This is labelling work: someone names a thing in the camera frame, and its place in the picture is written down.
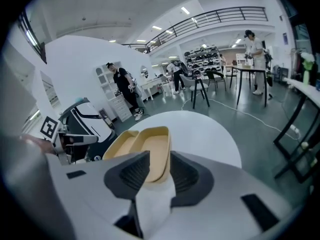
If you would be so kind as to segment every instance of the beige tray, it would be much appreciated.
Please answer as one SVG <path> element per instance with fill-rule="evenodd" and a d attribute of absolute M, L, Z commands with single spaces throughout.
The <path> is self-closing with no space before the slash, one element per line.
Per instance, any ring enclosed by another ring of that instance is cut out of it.
<path fill-rule="evenodd" d="M 150 172 L 145 182 L 165 181 L 170 172 L 171 136 L 165 126 L 147 128 L 135 138 L 130 153 L 150 151 Z"/>
<path fill-rule="evenodd" d="M 102 160 L 120 157 L 130 153 L 130 148 L 134 143 L 139 131 L 126 130 L 109 146 L 104 153 Z"/>

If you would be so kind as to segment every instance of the man in white shirt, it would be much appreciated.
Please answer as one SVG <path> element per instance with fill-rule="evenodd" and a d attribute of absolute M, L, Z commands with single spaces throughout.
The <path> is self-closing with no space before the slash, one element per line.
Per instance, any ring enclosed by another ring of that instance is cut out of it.
<path fill-rule="evenodd" d="M 179 93 L 179 81 L 181 82 L 182 90 L 185 90 L 185 83 L 182 81 L 180 74 L 183 74 L 182 69 L 179 67 L 179 63 L 176 60 L 171 61 L 171 63 L 166 67 L 174 80 L 174 94 Z"/>
<path fill-rule="evenodd" d="M 253 58 L 254 67 L 257 69 L 266 69 L 266 59 L 264 54 L 264 47 L 262 41 L 255 36 L 251 30 L 246 30 L 245 35 L 251 40 L 250 55 Z M 253 92 L 254 95 L 261 95 L 264 92 L 264 74 L 265 73 L 255 73 L 255 80 L 257 84 L 257 89 Z"/>

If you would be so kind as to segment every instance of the curved white wall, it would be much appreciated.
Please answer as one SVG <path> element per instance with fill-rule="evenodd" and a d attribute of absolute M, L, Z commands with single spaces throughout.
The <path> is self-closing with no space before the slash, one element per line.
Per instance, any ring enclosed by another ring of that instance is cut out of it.
<path fill-rule="evenodd" d="M 148 55 L 102 39 L 66 35 L 48 43 L 45 51 L 47 73 L 62 107 L 72 105 L 76 98 L 87 97 L 97 110 L 104 108 L 111 120 L 115 115 L 100 88 L 95 67 L 108 62 L 121 62 L 138 84 L 142 66 L 154 76 Z"/>

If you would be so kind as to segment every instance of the ceiling light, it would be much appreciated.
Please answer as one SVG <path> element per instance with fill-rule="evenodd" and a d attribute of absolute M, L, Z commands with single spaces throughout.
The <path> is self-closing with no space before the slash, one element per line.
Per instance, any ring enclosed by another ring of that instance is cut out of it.
<path fill-rule="evenodd" d="M 32 43 L 33 46 L 37 45 L 36 40 L 34 39 L 34 37 L 32 36 L 30 30 L 27 30 L 26 32 L 26 36 L 28 37 L 28 39 L 30 40 L 30 42 Z"/>
<path fill-rule="evenodd" d="M 40 113 L 40 110 L 38 110 L 37 112 L 35 112 L 34 115 L 31 116 L 31 118 L 30 118 L 29 120 L 34 119 L 39 113 Z"/>
<path fill-rule="evenodd" d="M 156 29 L 156 30 L 162 30 L 162 28 L 161 27 L 158 27 L 158 26 L 152 26 L 154 29 Z"/>
<path fill-rule="evenodd" d="M 181 10 L 184 11 L 186 14 L 190 14 L 190 12 L 184 7 L 181 7 Z"/>

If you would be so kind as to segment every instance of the person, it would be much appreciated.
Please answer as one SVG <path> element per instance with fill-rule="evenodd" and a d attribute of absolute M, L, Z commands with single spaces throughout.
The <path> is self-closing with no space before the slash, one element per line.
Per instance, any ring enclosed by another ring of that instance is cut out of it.
<path fill-rule="evenodd" d="M 245 37 L 248 37 L 251 41 L 251 48 L 249 56 L 253 58 L 253 63 L 255 68 L 266 69 L 266 59 L 264 55 L 264 47 L 262 41 L 255 36 L 251 30 L 245 31 Z M 264 74 L 262 72 L 255 73 L 255 81 L 257 84 L 257 89 L 253 92 L 254 95 L 262 95 L 264 92 Z"/>
<path fill-rule="evenodd" d="M 224 72 L 225 66 L 227 64 L 226 58 L 220 53 L 220 61 L 221 61 L 221 70 Z"/>
<path fill-rule="evenodd" d="M 185 83 L 182 81 L 180 74 L 183 74 L 182 69 L 179 67 L 179 63 L 176 60 L 171 61 L 171 63 L 167 66 L 169 72 L 171 72 L 171 77 L 173 77 L 174 81 L 174 92 L 173 94 L 179 93 L 179 81 L 181 83 L 182 90 L 185 90 Z"/>
<path fill-rule="evenodd" d="M 107 63 L 106 66 L 113 73 L 113 80 L 119 91 L 122 92 L 123 97 L 133 106 L 135 120 L 139 121 L 143 115 L 143 111 L 140 110 L 138 106 L 136 93 L 133 91 L 134 85 L 131 77 L 124 68 L 117 68 L 113 63 Z"/>

